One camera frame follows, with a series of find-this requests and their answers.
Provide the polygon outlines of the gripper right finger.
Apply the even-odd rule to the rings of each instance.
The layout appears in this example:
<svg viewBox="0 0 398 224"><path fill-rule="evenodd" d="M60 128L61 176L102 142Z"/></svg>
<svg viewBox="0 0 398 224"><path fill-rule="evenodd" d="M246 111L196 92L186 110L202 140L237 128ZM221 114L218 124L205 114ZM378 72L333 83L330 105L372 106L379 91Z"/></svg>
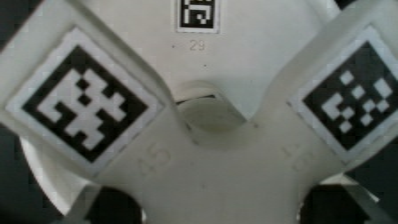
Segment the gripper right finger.
<svg viewBox="0 0 398 224"><path fill-rule="evenodd" d="M310 188L298 224L394 224L374 194L344 174L330 176Z"/></svg>

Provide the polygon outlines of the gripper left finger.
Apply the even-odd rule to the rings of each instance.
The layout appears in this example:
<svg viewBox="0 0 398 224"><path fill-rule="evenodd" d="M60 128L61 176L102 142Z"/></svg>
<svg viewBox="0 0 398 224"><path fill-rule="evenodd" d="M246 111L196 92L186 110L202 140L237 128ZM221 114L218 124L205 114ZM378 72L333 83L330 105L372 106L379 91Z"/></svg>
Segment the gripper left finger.
<svg viewBox="0 0 398 224"><path fill-rule="evenodd" d="M143 224L140 205L115 188L86 185L58 224Z"/></svg>

